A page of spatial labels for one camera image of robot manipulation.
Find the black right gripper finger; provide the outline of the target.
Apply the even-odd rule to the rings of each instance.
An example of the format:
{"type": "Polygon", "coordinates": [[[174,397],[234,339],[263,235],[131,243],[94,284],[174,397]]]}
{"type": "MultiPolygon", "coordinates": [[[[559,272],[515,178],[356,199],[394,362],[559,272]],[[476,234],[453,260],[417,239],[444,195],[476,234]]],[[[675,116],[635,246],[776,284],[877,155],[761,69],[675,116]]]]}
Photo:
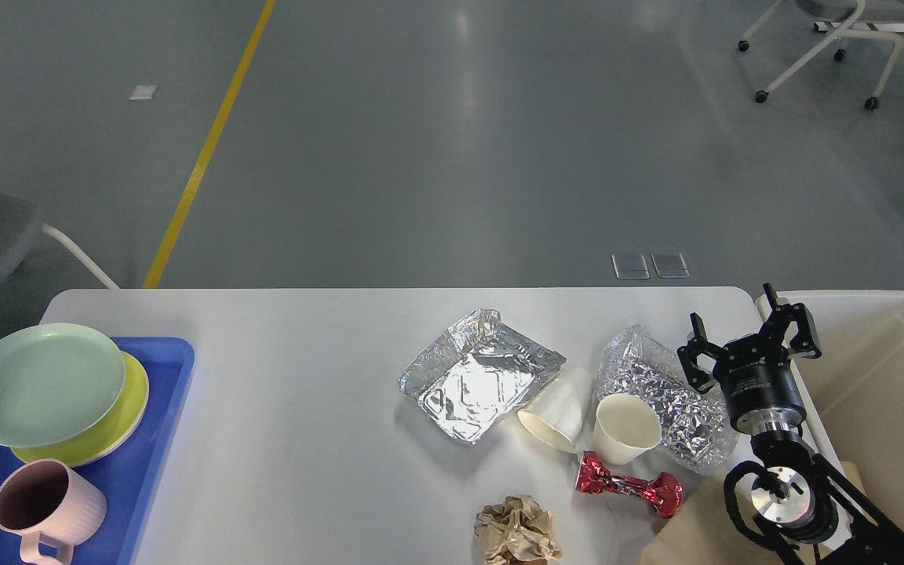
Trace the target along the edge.
{"type": "Polygon", "coordinates": [[[703,319],[697,312],[690,315],[692,334],[687,344],[678,348],[677,356],[686,376],[687,383],[699,394],[706,394],[717,384],[723,394],[733,391],[731,370],[733,369],[733,351],[717,346],[707,339],[703,319]],[[700,356],[710,358],[714,362],[711,370],[701,368],[700,356]]]}
{"type": "Polygon", "coordinates": [[[775,352],[782,359],[800,356],[818,359],[821,345],[815,329],[813,315],[803,303],[782,303],[770,282],[763,285],[769,308],[758,336],[764,351],[775,352]]]}

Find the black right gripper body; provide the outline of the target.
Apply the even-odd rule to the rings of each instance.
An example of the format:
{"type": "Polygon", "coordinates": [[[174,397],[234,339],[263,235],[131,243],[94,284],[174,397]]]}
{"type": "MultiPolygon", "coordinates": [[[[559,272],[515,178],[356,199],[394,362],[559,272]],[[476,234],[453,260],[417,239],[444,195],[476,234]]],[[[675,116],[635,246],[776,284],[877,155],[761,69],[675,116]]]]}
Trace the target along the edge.
{"type": "Polygon", "coordinates": [[[736,432],[800,429],[806,421],[806,407],[782,342],[746,336],[726,343],[724,349],[726,357],[715,365],[715,378],[736,432]]]}

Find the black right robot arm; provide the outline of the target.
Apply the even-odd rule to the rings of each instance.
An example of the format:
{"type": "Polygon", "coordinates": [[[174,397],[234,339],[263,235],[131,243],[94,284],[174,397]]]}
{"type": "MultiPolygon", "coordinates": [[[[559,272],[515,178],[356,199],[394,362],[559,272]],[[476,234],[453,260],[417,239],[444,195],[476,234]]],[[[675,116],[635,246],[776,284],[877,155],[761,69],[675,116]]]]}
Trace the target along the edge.
{"type": "Polygon", "coordinates": [[[904,530],[801,435],[807,411],[790,363],[821,357],[813,315],[770,283],[764,296],[771,311],[755,333],[714,344],[694,312],[677,351],[687,383],[718,387],[731,427],[750,438],[754,459],[724,478],[732,525],[785,564],[800,564],[804,545],[818,564],[904,564],[904,530]]]}

